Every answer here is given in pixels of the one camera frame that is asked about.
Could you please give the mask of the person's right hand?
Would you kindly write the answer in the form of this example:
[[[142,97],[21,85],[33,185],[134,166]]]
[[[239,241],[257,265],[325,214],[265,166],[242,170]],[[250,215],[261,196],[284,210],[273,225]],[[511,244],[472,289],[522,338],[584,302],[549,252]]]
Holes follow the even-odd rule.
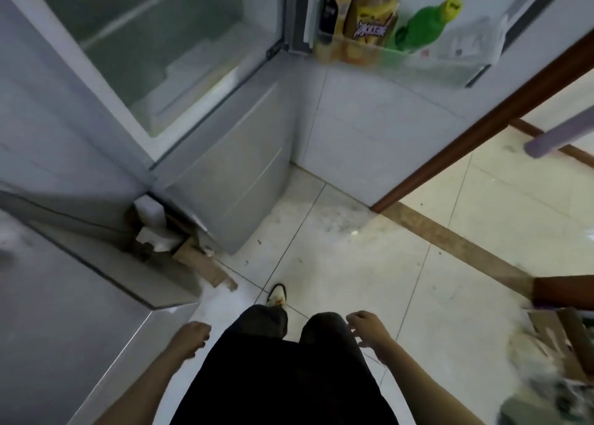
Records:
[[[385,366],[391,367],[396,341],[374,313],[356,311],[346,316],[346,322],[355,337],[360,339],[360,346],[374,351],[377,359]]]

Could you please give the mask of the person's left hand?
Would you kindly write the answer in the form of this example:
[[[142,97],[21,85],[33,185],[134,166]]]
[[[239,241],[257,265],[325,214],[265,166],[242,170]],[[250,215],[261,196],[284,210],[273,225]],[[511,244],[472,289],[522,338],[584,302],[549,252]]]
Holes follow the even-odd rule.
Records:
[[[165,353],[174,360],[182,363],[188,359],[194,358],[199,349],[189,348],[187,324],[184,324],[171,338],[165,349]]]

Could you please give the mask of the person's left forearm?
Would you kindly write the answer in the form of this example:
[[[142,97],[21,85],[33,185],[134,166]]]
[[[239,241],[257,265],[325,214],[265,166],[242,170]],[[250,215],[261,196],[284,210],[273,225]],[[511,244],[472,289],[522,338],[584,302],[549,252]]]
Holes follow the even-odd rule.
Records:
[[[93,425],[152,425],[169,382],[196,349],[183,352],[167,348]]]

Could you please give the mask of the white slipper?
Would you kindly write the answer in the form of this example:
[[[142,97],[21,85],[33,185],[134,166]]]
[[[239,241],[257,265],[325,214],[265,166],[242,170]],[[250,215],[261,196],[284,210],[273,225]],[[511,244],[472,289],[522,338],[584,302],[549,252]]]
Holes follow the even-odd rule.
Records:
[[[271,291],[268,294],[265,305],[267,307],[277,307],[277,308],[281,308],[284,310],[284,309],[286,309],[286,304],[287,304],[286,286],[282,283],[277,283],[271,288]]]

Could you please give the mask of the person's black trousers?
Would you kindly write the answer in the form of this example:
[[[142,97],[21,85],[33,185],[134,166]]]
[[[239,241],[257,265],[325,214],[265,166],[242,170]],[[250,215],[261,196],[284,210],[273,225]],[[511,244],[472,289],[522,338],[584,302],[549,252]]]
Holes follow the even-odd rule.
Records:
[[[345,319],[256,304],[222,333],[170,425],[398,425]]]

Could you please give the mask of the white foam block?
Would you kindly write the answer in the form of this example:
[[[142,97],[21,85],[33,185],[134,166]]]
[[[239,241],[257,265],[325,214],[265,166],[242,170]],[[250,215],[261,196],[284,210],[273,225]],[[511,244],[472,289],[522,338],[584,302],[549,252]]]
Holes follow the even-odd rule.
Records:
[[[134,200],[133,207],[144,226],[160,229],[167,228],[165,208],[153,197],[147,194],[140,196]]]

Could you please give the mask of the pile of rubbish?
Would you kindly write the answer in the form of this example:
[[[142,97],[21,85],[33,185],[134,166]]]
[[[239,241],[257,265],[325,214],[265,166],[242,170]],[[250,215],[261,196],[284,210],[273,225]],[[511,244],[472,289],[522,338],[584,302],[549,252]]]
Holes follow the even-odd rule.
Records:
[[[566,375],[559,349],[515,331],[507,357],[520,384],[501,404],[496,425],[594,425],[594,386]]]

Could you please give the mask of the grey refrigerator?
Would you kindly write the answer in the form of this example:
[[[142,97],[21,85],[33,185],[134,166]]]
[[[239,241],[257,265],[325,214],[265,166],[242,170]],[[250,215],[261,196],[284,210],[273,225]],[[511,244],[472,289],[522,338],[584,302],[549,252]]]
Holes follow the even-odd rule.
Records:
[[[278,199],[287,0],[0,0],[0,207],[104,239],[152,193],[234,252]]]

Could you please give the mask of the torn cardboard box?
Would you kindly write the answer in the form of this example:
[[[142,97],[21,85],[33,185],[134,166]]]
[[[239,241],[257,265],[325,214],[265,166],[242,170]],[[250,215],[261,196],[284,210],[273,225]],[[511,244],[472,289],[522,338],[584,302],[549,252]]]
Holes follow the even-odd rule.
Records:
[[[527,315],[537,337],[559,354],[565,376],[594,386],[594,311],[545,308]]]

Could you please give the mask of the brown wooden furniture piece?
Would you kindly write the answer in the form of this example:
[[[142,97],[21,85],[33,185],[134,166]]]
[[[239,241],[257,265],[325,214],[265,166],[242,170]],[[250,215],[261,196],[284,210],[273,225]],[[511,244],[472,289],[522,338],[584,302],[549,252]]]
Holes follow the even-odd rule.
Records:
[[[594,311],[594,275],[534,278],[534,306]]]

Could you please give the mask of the grey pole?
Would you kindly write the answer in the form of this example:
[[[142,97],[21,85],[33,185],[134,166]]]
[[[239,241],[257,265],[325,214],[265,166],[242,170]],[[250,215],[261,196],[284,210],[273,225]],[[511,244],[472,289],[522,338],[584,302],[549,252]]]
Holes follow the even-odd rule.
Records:
[[[594,105],[532,138],[524,144],[523,149],[529,157],[541,158],[592,133],[594,133]]]

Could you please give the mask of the green bottle with yellow cap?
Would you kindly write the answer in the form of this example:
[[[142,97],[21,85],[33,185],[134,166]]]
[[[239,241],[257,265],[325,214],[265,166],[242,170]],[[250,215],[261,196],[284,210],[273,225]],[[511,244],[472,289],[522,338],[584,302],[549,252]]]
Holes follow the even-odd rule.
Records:
[[[463,0],[445,0],[437,6],[421,8],[390,36],[386,48],[400,53],[415,53],[434,43],[463,8]]]

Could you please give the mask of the yellow-label tea bottle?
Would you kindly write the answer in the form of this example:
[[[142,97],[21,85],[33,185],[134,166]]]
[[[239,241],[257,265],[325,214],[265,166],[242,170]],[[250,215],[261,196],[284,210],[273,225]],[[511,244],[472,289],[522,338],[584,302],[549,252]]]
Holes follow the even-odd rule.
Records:
[[[341,59],[353,65],[371,65],[398,20],[400,0],[353,0],[346,15]]]

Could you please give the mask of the dark-label orange juice bottle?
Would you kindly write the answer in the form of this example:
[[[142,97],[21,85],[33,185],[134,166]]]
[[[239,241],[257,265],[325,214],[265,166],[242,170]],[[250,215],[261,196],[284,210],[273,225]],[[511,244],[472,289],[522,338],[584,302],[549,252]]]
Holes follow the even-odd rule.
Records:
[[[322,0],[314,53],[321,63],[330,63],[340,56],[346,15],[353,0]]]

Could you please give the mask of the brown wooden door frame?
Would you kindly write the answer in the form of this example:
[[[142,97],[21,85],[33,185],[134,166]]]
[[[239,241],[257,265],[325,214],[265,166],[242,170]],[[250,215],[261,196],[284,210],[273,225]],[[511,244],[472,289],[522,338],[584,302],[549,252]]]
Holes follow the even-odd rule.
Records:
[[[594,28],[374,203],[381,213],[594,68]]]

